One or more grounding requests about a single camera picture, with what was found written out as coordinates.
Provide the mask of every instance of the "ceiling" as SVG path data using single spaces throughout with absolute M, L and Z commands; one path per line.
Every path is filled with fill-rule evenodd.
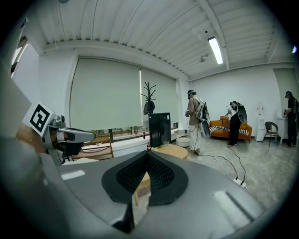
M 279 22 L 257 0 L 46 0 L 28 19 L 35 23 L 26 37 L 39 53 L 60 42 L 111 42 L 155 56 L 190 80 L 296 62 Z M 216 62 L 211 36 L 221 45 L 224 64 Z

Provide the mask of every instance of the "orange sofa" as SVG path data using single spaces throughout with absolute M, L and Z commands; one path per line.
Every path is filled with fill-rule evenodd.
M 220 116 L 220 120 L 210 121 L 209 127 L 225 126 L 226 122 L 227 122 L 227 119 L 225 118 L 225 116 Z M 248 125 L 247 123 L 242 123 L 240 126 L 240 129 L 248 130 L 249 134 L 248 134 L 248 136 L 244 135 L 244 134 L 239 134 L 238 139 L 248 140 L 248 142 L 250 143 L 252 127 L 250 125 Z M 229 138 L 229 134 L 230 134 L 230 132 L 227 132 L 224 130 L 219 130 L 219 129 L 211 132 L 211 136 L 213 136 L 213 137 Z

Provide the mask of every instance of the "power strip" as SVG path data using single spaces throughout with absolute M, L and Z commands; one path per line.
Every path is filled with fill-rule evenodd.
M 246 187 L 246 183 L 245 183 L 245 182 L 243 182 L 243 184 L 241 185 L 242 181 L 241 181 L 240 179 L 235 179 L 235 178 L 234 178 L 234 182 L 235 182 L 236 184 L 238 184 L 239 186 L 243 187 L 243 188 Z

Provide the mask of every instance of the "white stool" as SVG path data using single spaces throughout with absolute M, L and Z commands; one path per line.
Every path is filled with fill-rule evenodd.
M 180 147 L 189 147 L 190 139 L 186 137 L 177 138 L 177 146 Z

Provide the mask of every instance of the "black pants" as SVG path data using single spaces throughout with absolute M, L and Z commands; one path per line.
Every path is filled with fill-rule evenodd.
M 296 145 L 297 143 L 296 115 L 290 113 L 288 115 L 288 145 Z
M 230 119 L 230 145 L 235 145 L 238 142 L 240 126 L 241 121 L 238 114 L 234 114 L 234 116 Z

